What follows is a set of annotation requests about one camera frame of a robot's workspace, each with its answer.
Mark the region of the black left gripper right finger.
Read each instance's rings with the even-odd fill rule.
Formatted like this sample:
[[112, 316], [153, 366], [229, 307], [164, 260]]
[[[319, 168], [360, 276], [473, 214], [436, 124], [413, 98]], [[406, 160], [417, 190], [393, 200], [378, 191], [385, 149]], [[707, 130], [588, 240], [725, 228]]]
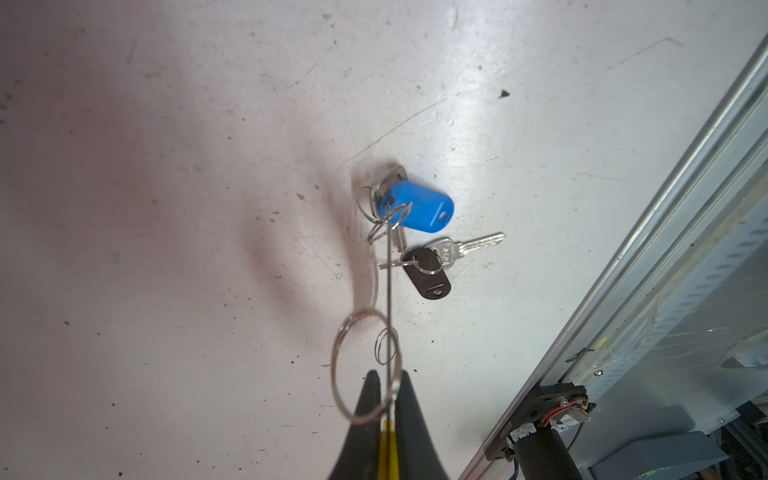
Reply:
[[407, 371], [395, 401], [398, 473], [405, 480], [447, 480]]

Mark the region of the key with blue tag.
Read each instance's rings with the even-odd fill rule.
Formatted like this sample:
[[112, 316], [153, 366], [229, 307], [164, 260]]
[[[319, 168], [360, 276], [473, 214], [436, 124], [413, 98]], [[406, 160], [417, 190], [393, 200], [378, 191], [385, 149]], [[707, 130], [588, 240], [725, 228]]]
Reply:
[[447, 194], [411, 181], [402, 165], [394, 166], [377, 183], [360, 187], [356, 202], [372, 224], [367, 241], [373, 243], [392, 233], [400, 252], [407, 249], [406, 229], [438, 233], [455, 212], [454, 201]]

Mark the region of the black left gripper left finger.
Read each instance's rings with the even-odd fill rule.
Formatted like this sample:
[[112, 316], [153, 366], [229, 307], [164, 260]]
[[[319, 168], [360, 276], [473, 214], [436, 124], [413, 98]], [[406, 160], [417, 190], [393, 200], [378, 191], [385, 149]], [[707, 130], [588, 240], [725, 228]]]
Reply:
[[[356, 415], [373, 411], [381, 400], [381, 382], [375, 370], [369, 371], [358, 397]], [[351, 425], [340, 455], [329, 474], [330, 480], [370, 480], [378, 478], [381, 427], [375, 420], [366, 425]]]

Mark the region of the large keyring with yellow sleeve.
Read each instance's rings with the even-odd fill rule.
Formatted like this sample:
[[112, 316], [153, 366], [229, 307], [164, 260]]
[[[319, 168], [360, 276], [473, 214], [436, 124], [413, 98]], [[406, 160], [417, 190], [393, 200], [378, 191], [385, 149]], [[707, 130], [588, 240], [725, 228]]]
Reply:
[[[410, 214], [411, 210], [411, 202], [396, 207], [390, 206], [386, 210], [384, 216], [373, 218], [371, 220], [374, 227], [369, 234], [368, 241], [372, 243], [382, 237], [385, 237], [387, 240], [387, 262], [379, 266], [380, 270], [386, 272], [386, 313], [382, 313], [373, 307], [366, 307], [350, 314], [341, 323], [332, 346], [330, 360], [332, 394], [341, 415], [353, 427], [367, 427], [374, 424], [379, 425], [382, 417], [389, 420], [392, 415], [395, 400], [399, 394], [402, 377], [402, 358], [398, 334], [392, 326], [392, 271], [397, 267], [397, 263], [392, 261], [392, 242], [393, 238], [399, 235], [399, 227]], [[358, 415], [353, 414], [341, 399], [337, 386], [336, 368], [338, 356], [345, 337], [355, 324], [369, 317], [376, 318], [384, 324], [379, 338], [386, 342], [387, 356], [383, 361], [380, 361], [380, 364], [386, 369], [387, 389], [384, 397], [378, 401], [370, 412]]]

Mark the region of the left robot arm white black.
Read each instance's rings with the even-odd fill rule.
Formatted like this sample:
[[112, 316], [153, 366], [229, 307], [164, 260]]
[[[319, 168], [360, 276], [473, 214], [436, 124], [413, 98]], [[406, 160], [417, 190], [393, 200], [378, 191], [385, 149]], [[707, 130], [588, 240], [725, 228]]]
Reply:
[[[401, 377], [394, 427], [379, 420], [349, 427], [331, 479], [445, 479], [409, 375]], [[513, 444], [513, 462], [526, 479], [580, 479], [562, 438], [540, 430]]]

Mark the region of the key with black tag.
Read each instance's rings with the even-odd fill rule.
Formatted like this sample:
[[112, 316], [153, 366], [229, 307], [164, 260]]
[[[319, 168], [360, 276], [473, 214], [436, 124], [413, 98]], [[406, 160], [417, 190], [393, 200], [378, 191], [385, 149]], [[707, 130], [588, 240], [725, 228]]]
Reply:
[[427, 300], [440, 300], [452, 290], [447, 271], [461, 258], [502, 243], [506, 234], [497, 232], [471, 240], [442, 237], [406, 252], [400, 261], [380, 264], [380, 270], [403, 268], [417, 292]]

